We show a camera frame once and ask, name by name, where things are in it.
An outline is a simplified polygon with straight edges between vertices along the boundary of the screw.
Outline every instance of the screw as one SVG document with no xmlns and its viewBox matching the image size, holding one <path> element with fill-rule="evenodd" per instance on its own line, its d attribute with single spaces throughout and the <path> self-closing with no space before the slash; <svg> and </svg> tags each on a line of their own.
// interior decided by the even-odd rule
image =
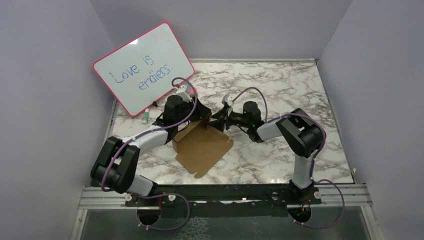
<svg viewBox="0 0 424 240">
<path fill-rule="evenodd" d="M 125 195 L 124 199 L 125 199 L 125 201 L 129 202 L 129 201 L 131 201 L 133 199 L 133 196 L 131 194 L 127 193 Z"/>
<path fill-rule="evenodd" d="M 272 200 L 277 200 L 278 199 L 278 193 L 276 193 L 276 192 L 273 192 L 272 194 L 271 194 L 271 198 L 272 198 Z"/>
<path fill-rule="evenodd" d="M 314 192 L 314 193 L 313 193 L 313 196 L 314 196 L 316 199 L 321 199 L 321 193 L 320 193 L 319 191 Z"/>
<path fill-rule="evenodd" d="M 169 195 L 168 196 L 168 199 L 172 202 L 172 201 L 174 201 L 175 200 L 175 195 Z"/>
</svg>

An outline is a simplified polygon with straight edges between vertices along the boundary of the gray wall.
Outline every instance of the gray wall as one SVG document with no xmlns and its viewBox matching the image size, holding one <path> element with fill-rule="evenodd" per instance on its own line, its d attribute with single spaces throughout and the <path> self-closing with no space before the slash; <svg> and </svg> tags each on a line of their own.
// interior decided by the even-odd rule
<svg viewBox="0 0 424 240">
<path fill-rule="evenodd" d="M 351 0 L 90 0 L 115 47 L 170 22 L 190 58 L 319 58 Z"/>
<path fill-rule="evenodd" d="M 88 0 L 0 3 L 0 239 L 69 239 L 112 96 Z"/>
<path fill-rule="evenodd" d="M 387 240 L 424 234 L 423 10 L 422 0 L 353 0 L 318 62 Z"/>
</svg>

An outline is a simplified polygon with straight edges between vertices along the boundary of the marble table surface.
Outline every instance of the marble table surface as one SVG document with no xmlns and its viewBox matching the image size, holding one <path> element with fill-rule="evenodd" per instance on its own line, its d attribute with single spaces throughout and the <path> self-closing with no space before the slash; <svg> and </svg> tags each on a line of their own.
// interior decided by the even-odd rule
<svg viewBox="0 0 424 240">
<path fill-rule="evenodd" d="M 314 62 L 193 63 L 195 74 L 190 82 L 197 88 L 200 101 L 212 113 L 222 108 L 225 94 L 235 97 L 247 87 L 257 87 L 265 95 L 268 118 L 303 109 L 319 121 L 327 133 L 326 144 L 318 155 L 314 179 L 352 183 L 336 124 Z M 246 101 L 258 103 L 265 116 L 264 103 L 254 90 L 247 91 L 235 103 L 240 112 Z M 163 111 L 166 97 L 158 107 L 150 108 L 149 124 L 142 124 L 144 114 L 129 116 L 116 105 L 110 133 L 118 138 L 132 136 L 147 129 Z M 283 137 L 254 143 L 237 127 L 225 132 L 234 146 L 201 178 L 194 178 L 176 159 L 172 143 L 156 147 L 141 155 L 136 174 L 158 184 L 265 184 L 288 183 L 294 171 L 294 154 Z"/>
</svg>

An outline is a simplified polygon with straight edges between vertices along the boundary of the dry erase marker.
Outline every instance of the dry erase marker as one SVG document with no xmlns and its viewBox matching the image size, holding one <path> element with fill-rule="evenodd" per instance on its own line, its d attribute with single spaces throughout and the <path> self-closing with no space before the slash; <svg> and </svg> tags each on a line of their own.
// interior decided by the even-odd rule
<svg viewBox="0 0 424 240">
<path fill-rule="evenodd" d="M 148 121 L 149 121 L 149 109 L 146 108 L 146 110 L 144 110 L 143 124 L 147 124 Z"/>
</svg>

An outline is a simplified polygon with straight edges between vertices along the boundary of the flattened cardboard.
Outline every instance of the flattened cardboard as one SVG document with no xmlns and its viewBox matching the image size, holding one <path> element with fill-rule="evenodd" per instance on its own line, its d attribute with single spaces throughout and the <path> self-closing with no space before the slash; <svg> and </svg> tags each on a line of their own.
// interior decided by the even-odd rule
<svg viewBox="0 0 424 240">
<path fill-rule="evenodd" d="M 190 122 L 186 129 L 172 140 L 177 152 L 175 159 L 195 178 L 203 177 L 232 147 L 233 140 L 213 128 L 208 127 L 210 116 L 203 120 Z"/>
</svg>

